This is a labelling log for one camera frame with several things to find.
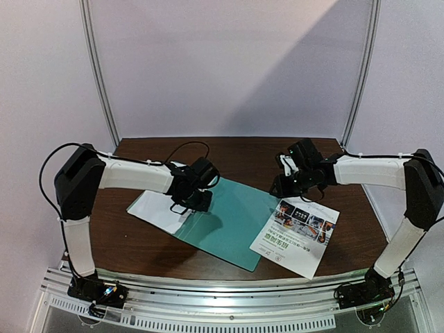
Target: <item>brown tabletop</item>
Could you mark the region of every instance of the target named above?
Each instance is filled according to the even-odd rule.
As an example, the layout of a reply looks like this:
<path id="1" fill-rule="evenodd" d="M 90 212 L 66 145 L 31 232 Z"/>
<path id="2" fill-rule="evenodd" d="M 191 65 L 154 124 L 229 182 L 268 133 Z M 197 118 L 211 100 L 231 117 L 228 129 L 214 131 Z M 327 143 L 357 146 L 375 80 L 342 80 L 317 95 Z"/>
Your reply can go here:
<path id="1" fill-rule="evenodd" d="M 123 139 L 117 155 L 164 160 L 179 144 L 201 140 L 211 147 L 209 159 L 224 178 L 268 191 L 280 172 L 275 155 L 287 152 L 297 138 L 200 137 Z M 326 157 L 341 151 L 335 139 L 313 139 Z M 191 164 L 205 147 L 180 149 L 174 160 Z M 299 275 L 261 258 L 250 273 L 190 246 L 126 212 L 141 194 L 130 189 L 100 190 L 91 220 L 96 266 L 111 271 L 203 280 L 264 280 Z M 318 193 L 309 198 L 315 199 Z M 382 229 L 359 185 L 328 187 L 322 205 L 340 212 L 316 276 L 345 273 L 373 264 L 386 246 Z"/>

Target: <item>green folder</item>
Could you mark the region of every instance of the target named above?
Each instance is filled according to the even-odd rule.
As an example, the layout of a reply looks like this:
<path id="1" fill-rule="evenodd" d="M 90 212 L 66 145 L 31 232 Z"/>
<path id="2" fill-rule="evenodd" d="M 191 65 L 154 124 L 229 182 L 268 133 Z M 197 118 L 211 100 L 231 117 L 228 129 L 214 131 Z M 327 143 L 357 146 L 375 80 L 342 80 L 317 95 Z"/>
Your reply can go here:
<path id="1" fill-rule="evenodd" d="M 253 272 L 260 255 L 250 250 L 279 199 L 221 178 L 207 213 L 195 212 L 174 236 L 211 255 Z"/>

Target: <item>robotic arm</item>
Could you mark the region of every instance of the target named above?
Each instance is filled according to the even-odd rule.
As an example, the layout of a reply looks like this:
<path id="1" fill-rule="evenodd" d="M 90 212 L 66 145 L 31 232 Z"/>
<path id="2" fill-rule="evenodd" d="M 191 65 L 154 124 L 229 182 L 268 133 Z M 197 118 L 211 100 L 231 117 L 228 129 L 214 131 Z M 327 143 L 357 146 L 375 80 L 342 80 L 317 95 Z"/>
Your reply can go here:
<path id="1" fill-rule="evenodd" d="M 62 231 L 74 274 L 68 294 L 81 300 L 122 307 L 128 289 L 118 282 L 98 279 L 89 240 L 89 218 L 98 189 L 126 188 L 155 191 L 171 196 L 175 205 L 207 212 L 210 183 L 219 177 L 203 157 L 191 166 L 142 162 L 106 155 L 90 144 L 81 145 L 57 173 L 55 193 L 62 216 Z"/>
<path id="2" fill-rule="evenodd" d="M 418 149 L 413 155 L 386 157 L 335 154 L 328 158 L 318 152 L 310 139 L 279 154 L 277 163 L 284 169 L 270 193 L 278 198 L 302 196 L 308 189 L 327 186 L 367 184 L 406 191 L 407 210 L 391 242 L 368 270 L 365 282 L 337 289 L 340 308 L 386 299 L 394 294 L 390 277 L 425 233 L 437 222 L 444 203 L 444 184 L 429 152 Z"/>

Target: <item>wire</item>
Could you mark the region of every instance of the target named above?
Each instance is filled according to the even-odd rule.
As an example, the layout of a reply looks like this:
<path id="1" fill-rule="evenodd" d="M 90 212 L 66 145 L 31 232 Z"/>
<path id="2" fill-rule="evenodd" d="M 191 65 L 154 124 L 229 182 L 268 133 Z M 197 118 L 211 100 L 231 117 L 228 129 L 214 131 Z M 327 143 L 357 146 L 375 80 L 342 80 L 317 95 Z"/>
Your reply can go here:
<path id="1" fill-rule="evenodd" d="M 189 144 L 201 144 L 205 147 L 207 147 L 207 152 L 205 154 L 205 158 L 208 157 L 208 155 L 210 154 L 210 146 L 208 146 L 208 144 L 206 144 L 203 141 L 189 141 L 189 142 L 185 142 L 184 144 L 181 144 L 179 147 L 177 147 L 176 149 L 174 149 L 171 154 L 169 154 L 169 156 L 165 159 L 165 161 L 163 162 L 163 164 L 166 164 L 170 158 L 173 157 L 174 154 L 176 154 L 182 147 L 187 146 Z"/>
<path id="2" fill-rule="evenodd" d="M 392 308 L 395 306 L 395 304 L 398 303 L 398 301 L 399 301 L 400 298 L 401 298 L 402 290 L 403 290 L 403 289 L 404 289 L 404 286 L 402 285 L 402 286 L 401 286 L 401 289 L 400 289 L 400 293 L 398 294 L 398 297 L 396 298 L 395 302 L 393 302 L 391 305 L 389 305 L 389 306 L 384 310 L 384 313 L 387 312 L 388 310 L 392 309 Z"/>
<path id="3" fill-rule="evenodd" d="M 219 180 L 221 179 L 221 175 L 218 173 L 216 176 L 216 182 L 214 184 L 208 185 L 205 189 L 212 189 L 216 185 L 219 184 Z"/>
<path id="4" fill-rule="evenodd" d="M 300 199 L 302 200 L 302 201 L 304 201 L 305 203 L 318 203 L 319 201 L 321 201 L 322 199 L 324 199 L 324 196 L 325 196 L 325 192 L 324 191 L 322 191 L 321 189 L 318 189 L 319 190 L 319 192 L 321 193 L 321 197 L 319 198 L 319 199 L 316 199 L 316 200 L 307 200 L 302 194 L 299 196 L 300 197 Z"/>

